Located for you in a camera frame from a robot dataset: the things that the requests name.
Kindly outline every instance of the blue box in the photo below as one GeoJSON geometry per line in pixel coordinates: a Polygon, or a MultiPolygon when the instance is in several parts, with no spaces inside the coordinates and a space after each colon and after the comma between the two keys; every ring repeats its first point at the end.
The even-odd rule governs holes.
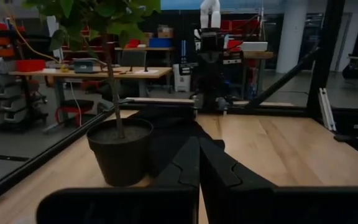
{"type": "Polygon", "coordinates": [[[150,38],[149,47],[172,47],[171,38],[150,38]]]}

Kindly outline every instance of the black plant pot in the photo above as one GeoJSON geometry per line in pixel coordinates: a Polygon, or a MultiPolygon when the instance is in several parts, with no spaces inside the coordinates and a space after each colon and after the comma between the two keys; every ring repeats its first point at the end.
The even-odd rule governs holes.
{"type": "Polygon", "coordinates": [[[86,133],[103,177],[109,185],[125,187],[138,183],[147,172],[150,134],[153,126],[143,119],[122,119],[127,139],[110,138],[116,120],[105,121],[86,133]],[[143,132],[136,138],[135,132],[143,132]]]}

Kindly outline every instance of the tree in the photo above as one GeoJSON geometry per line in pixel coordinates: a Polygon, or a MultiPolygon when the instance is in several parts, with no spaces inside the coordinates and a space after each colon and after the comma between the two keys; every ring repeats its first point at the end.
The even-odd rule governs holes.
{"type": "Polygon", "coordinates": [[[89,40],[101,37],[112,89],[117,129],[120,138],[124,138],[108,35],[118,35],[121,47],[124,47],[129,39],[143,39],[144,34],[137,23],[142,22],[144,17],[151,15],[153,11],[160,12],[160,0],[23,0],[22,7],[27,9],[36,7],[41,20],[45,20],[47,16],[55,16],[60,26],[52,35],[50,50],[59,49],[66,41],[70,50],[75,52],[85,45],[89,54],[97,58],[81,30],[86,26],[89,27],[89,40]]]}

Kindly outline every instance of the cardboard box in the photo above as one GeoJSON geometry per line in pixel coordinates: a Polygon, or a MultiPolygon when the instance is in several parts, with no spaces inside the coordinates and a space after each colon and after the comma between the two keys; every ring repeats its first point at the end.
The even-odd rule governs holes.
{"type": "Polygon", "coordinates": [[[153,38],[153,36],[154,36],[153,33],[150,33],[150,32],[144,33],[144,39],[141,40],[140,44],[145,44],[146,47],[148,47],[148,46],[149,46],[150,38],[153,38]]]}
{"type": "Polygon", "coordinates": [[[173,38],[173,28],[159,27],[158,28],[159,38],[173,38]]]}

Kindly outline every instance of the white robot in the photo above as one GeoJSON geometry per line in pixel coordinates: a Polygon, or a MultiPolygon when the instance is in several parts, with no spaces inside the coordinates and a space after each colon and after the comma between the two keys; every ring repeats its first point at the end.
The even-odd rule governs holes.
{"type": "Polygon", "coordinates": [[[219,0],[203,0],[201,3],[201,28],[208,28],[209,13],[211,16],[211,28],[221,27],[221,3],[219,0]]]}

